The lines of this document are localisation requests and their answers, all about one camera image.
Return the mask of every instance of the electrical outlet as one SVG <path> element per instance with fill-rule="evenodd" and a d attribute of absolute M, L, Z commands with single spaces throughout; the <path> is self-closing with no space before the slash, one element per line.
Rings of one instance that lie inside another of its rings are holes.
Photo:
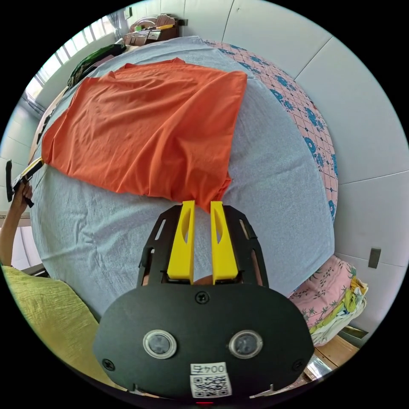
<path fill-rule="evenodd" d="M 369 255 L 368 267 L 376 268 L 378 267 L 380 257 L 380 248 L 371 248 L 371 253 Z"/>

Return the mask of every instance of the blue bedsheet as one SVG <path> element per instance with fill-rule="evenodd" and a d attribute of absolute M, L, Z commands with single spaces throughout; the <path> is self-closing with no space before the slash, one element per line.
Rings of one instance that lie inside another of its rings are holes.
<path fill-rule="evenodd" d="M 231 150 L 233 179 L 224 203 L 245 213 L 259 237 L 270 287 L 287 295 L 334 252 L 325 190 L 307 145 L 279 101 L 239 63 L 199 37 L 141 47 L 98 67 L 101 76 L 125 63 L 179 57 L 224 71 L 241 70 L 248 85 Z M 70 90 L 48 127 L 68 107 Z M 35 158 L 41 155 L 41 148 Z M 32 180 L 31 209 L 38 253 L 51 277 L 68 283 L 97 319 L 137 280 L 142 248 L 165 199 L 115 194 L 44 166 Z M 195 279 L 211 274 L 210 217 L 196 212 Z"/>

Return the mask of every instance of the pink pillow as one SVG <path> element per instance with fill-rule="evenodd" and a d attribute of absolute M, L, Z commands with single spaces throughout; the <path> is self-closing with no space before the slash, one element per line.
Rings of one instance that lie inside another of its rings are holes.
<path fill-rule="evenodd" d="M 302 312 L 309 328 L 317 325 L 340 303 L 356 270 L 336 256 L 329 260 L 289 297 Z"/>

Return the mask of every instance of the wooden bed frame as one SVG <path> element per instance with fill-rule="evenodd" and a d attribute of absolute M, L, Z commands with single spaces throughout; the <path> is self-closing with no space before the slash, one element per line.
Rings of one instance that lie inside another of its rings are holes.
<path fill-rule="evenodd" d="M 166 26 L 168 24 L 179 26 L 178 20 L 178 18 L 169 16 L 168 14 L 160 14 L 159 16 L 147 16 L 136 20 L 135 23 L 130 26 L 129 32 L 134 33 L 136 26 L 142 26 L 144 29 L 147 29 L 149 27 Z"/>
<path fill-rule="evenodd" d="M 158 30 L 157 27 L 170 26 L 166 29 Z M 142 30 L 136 32 L 136 26 L 141 26 Z M 179 37 L 179 20 L 167 14 L 158 16 L 148 16 L 136 20 L 129 29 L 129 33 L 124 35 L 124 44 L 131 46 L 144 46 L 158 41 L 170 40 Z"/>

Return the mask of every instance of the orange t-shirt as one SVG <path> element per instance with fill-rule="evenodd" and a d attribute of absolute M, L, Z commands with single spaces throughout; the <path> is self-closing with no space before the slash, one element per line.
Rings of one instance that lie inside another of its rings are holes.
<path fill-rule="evenodd" d="M 85 78 L 47 130 L 42 157 L 72 178 L 117 193 L 220 200 L 247 84 L 241 71 L 183 60 L 126 64 Z"/>

